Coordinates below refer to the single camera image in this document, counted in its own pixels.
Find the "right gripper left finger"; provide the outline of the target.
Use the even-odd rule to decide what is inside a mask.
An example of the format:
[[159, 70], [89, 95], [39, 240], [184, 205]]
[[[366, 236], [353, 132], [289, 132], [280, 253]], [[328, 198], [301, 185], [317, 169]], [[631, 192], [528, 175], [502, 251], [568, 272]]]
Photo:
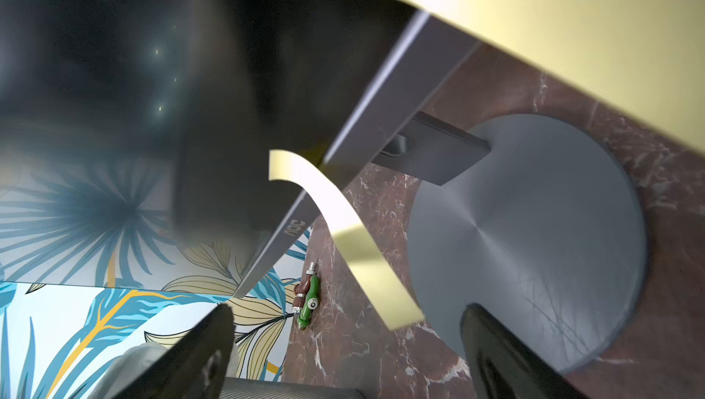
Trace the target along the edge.
[[221, 303], [117, 398], [218, 398], [234, 345], [231, 309]]

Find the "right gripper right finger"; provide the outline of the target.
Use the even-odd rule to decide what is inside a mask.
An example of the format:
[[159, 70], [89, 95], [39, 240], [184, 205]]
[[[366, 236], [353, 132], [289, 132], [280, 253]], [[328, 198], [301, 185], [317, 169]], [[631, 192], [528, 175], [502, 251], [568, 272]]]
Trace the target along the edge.
[[477, 398], [583, 398], [488, 310], [464, 309], [461, 338]]

